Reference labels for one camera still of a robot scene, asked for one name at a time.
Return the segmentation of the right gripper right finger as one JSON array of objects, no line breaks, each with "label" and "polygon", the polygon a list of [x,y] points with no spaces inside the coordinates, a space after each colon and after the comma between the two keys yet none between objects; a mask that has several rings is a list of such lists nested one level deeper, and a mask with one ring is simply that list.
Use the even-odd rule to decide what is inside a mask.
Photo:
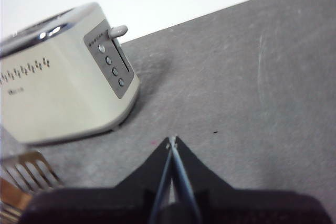
[{"label": "right gripper right finger", "polygon": [[172,139],[172,155],[181,194],[202,223],[332,223],[321,202],[310,195],[230,185],[178,136]]}]

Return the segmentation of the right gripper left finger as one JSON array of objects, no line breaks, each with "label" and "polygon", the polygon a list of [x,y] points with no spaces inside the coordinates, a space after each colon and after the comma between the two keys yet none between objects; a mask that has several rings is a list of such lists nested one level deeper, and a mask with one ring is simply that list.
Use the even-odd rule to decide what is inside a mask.
[{"label": "right gripper left finger", "polygon": [[61,188],[40,193],[28,204],[20,223],[147,223],[170,152],[165,138],[150,156],[112,187]]}]

